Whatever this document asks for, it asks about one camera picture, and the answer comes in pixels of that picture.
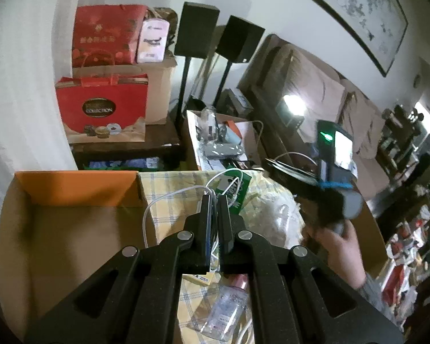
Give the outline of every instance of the metal screw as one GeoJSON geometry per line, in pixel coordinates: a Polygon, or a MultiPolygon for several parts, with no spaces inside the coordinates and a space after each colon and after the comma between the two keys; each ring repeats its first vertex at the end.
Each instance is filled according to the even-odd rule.
{"type": "Polygon", "coordinates": [[[124,257],[133,257],[137,253],[137,248],[134,246],[127,246],[123,248],[121,253],[124,257]]]}
{"type": "Polygon", "coordinates": [[[180,240],[189,240],[191,239],[191,237],[193,236],[193,234],[191,234],[190,232],[183,230],[182,232],[179,232],[177,235],[177,238],[180,240]]]}
{"type": "Polygon", "coordinates": [[[307,248],[303,246],[296,246],[293,248],[293,253],[298,257],[305,257],[307,255],[307,248]]]}
{"type": "Polygon", "coordinates": [[[249,240],[252,239],[253,234],[248,230],[242,230],[239,232],[239,234],[237,234],[237,236],[243,240],[249,240]]]}

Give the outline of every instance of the picture frame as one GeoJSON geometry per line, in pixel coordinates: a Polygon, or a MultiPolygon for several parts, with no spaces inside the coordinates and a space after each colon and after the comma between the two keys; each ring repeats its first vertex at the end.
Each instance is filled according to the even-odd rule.
{"type": "Polygon", "coordinates": [[[386,77],[408,19],[399,0],[313,0],[351,34],[386,77]]]}

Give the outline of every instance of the plastic bottle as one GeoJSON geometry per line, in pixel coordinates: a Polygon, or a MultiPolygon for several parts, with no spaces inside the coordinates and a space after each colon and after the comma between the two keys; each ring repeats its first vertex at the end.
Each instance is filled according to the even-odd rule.
{"type": "Polygon", "coordinates": [[[220,341],[228,341],[231,338],[247,305],[249,295],[245,289],[248,280],[247,274],[239,274],[231,286],[220,286],[220,295],[201,329],[202,334],[220,341]]]}

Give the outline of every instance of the red shopping bag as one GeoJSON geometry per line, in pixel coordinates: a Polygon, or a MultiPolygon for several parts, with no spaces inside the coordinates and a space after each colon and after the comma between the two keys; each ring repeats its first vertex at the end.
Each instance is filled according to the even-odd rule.
{"type": "Polygon", "coordinates": [[[147,92],[146,74],[62,78],[56,94],[69,143],[144,141],[147,92]]]}
{"type": "Polygon", "coordinates": [[[101,51],[113,53],[116,64],[133,64],[147,9],[145,5],[80,6],[73,30],[73,67],[81,67],[88,56],[87,67],[104,65],[108,57],[101,51]]]}

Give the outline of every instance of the black speaker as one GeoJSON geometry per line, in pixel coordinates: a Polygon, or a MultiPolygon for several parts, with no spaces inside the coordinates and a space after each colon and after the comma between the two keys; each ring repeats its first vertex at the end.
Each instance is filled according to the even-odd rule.
{"type": "Polygon", "coordinates": [[[264,31],[264,28],[232,15],[216,52],[232,63],[246,63],[252,58],[264,31]]]}
{"type": "Polygon", "coordinates": [[[220,11],[215,6],[186,2],[178,28],[175,55],[207,58],[220,11]]]}

